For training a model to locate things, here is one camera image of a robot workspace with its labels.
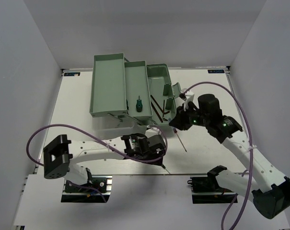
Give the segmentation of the long dark hex key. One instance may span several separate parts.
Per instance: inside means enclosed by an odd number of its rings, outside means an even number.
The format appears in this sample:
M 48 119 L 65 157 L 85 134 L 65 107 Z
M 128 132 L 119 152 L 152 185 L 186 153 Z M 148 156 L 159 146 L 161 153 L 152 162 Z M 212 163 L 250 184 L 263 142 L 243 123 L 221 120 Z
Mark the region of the long dark hex key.
M 154 109 L 154 111 L 155 111 L 157 117 L 159 118 L 160 122 L 163 123 L 163 120 L 162 120 L 160 114 L 158 113 L 158 111 L 157 111 L 157 109 L 156 109 L 156 107 L 155 107 L 155 105 L 157 105 L 158 107 L 159 107 L 159 105 L 157 104 L 156 100 L 154 99 L 154 97 L 153 97 L 152 95 L 151 95 L 151 100 L 153 101 L 153 102 L 151 103 L 152 108 Z

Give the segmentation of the stubby green screwdriver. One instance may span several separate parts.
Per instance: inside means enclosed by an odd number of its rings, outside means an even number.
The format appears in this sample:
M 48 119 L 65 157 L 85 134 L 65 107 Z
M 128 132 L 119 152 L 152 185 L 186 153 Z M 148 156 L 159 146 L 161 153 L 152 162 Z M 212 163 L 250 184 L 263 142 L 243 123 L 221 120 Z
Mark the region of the stubby green screwdriver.
M 138 99 L 136 101 L 136 111 L 138 113 L 140 113 L 140 112 L 142 112 L 142 109 L 143 109 L 142 100 L 141 100 L 140 96 L 138 96 Z

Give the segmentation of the green toolbox with clear lid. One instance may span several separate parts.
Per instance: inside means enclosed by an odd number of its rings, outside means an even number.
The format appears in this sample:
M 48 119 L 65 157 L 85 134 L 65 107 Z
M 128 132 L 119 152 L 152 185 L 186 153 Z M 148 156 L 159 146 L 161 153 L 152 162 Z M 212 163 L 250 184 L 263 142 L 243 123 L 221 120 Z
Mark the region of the green toolbox with clear lid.
M 168 130 L 176 113 L 176 99 L 181 87 L 171 81 L 166 64 L 127 61 L 123 53 L 95 55 L 89 113 L 93 131 L 100 138 L 143 132 L 147 126 Z M 151 107 L 151 95 L 168 112 L 161 123 Z M 140 96 L 142 112 L 136 111 Z

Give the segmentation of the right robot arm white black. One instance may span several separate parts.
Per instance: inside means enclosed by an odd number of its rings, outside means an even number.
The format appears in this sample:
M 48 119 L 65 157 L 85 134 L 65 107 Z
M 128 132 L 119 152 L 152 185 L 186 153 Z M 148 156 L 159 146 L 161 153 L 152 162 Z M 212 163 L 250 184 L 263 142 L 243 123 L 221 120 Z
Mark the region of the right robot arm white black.
M 290 177 L 275 168 L 253 144 L 249 143 L 242 126 L 231 116 L 223 115 L 219 100 L 213 94 L 198 97 L 181 93 L 183 104 L 176 109 L 169 125 L 186 131 L 191 126 L 205 127 L 207 132 L 227 148 L 249 171 L 251 179 L 244 179 L 224 166 L 210 170 L 208 186 L 213 191 L 227 188 L 252 201 L 257 211 L 267 219 L 290 206 Z

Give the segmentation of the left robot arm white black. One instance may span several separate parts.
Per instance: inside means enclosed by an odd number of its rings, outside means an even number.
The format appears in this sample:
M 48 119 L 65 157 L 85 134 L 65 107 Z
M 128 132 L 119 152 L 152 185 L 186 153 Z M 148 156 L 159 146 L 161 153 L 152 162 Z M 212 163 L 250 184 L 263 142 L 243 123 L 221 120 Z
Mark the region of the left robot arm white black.
M 90 169 L 82 162 L 98 160 L 132 160 L 150 165 L 162 165 L 166 143 L 161 135 L 146 137 L 136 133 L 110 140 L 74 141 L 67 135 L 55 137 L 43 149 L 44 178 L 65 178 L 82 191 L 93 185 Z

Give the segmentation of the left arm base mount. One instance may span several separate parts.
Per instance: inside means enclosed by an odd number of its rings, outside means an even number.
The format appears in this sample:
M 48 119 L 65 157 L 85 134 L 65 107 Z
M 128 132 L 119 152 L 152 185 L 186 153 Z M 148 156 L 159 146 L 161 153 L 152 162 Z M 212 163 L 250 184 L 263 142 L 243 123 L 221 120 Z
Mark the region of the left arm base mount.
M 105 203 L 111 195 L 112 176 L 93 176 L 88 184 L 74 186 L 65 181 L 61 203 Z

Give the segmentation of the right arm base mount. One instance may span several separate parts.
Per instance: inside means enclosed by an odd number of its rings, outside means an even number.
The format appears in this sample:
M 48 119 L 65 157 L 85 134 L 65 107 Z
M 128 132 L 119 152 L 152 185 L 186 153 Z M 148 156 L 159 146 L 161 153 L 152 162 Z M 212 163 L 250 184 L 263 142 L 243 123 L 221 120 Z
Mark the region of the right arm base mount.
M 187 184 L 191 188 L 193 204 L 230 204 L 236 195 L 233 191 L 215 187 L 206 176 L 190 177 Z

